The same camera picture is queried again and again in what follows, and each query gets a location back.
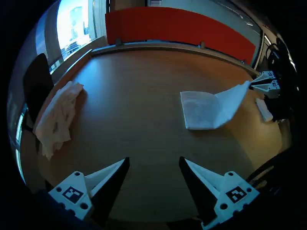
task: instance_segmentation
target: building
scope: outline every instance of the building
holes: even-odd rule
[[[84,35],[83,30],[83,18],[82,18],[82,7],[73,8],[70,11],[70,20],[71,20],[71,37],[76,39],[77,37]]]

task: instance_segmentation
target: screw hole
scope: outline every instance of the screw hole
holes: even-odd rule
[[[63,203],[59,203],[59,205],[62,207],[62,208],[65,208],[65,205]]]
[[[81,203],[80,208],[87,209],[89,206],[86,203]]]
[[[76,213],[74,212],[74,210],[72,210],[72,209],[69,209],[69,210],[68,210],[68,213],[71,214],[71,215],[75,215],[75,214],[76,214]]]
[[[225,203],[221,204],[221,206],[220,206],[220,208],[223,209],[223,210],[225,210],[227,207],[228,207],[228,205],[225,204]]]

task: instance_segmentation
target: folded white cloth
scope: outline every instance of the folded white cloth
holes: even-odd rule
[[[191,130],[216,129],[231,120],[243,101],[249,81],[218,94],[181,92],[185,127]]]
[[[82,89],[83,85],[71,81],[59,89],[36,127],[36,136],[43,146],[42,154],[49,160],[64,141],[70,140],[68,128],[75,115],[76,97]]]
[[[267,109],[266,103],[264,100],[261,100],[259,98],[256,98],[256,105],[262,115],[262,118],[265,122],[268,122],[273,119],[273,115],[270,113],[270,111]]]

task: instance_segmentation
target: window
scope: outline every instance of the window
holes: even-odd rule
[[[90,43],[88,0],[62,0],[57,16],[58,40],[64,61]]]

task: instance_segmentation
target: black chair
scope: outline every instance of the black chair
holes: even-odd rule
[[[25,95],[25,102],[28,107],[27,113],[29,114],[33,124],[35,123],[38,113],[40,112],[40,109],[53,86],[47,58],[45,54],[42,53],[38,55],[29,65],[23,77],[23,92]],[[22,129],[33,132],[33,128],[30,128],[26,124],[27,113],[25,114],[24,122],[22,123]],[[39,144],[40,142],[36,138],[37,152],[39,149]]]

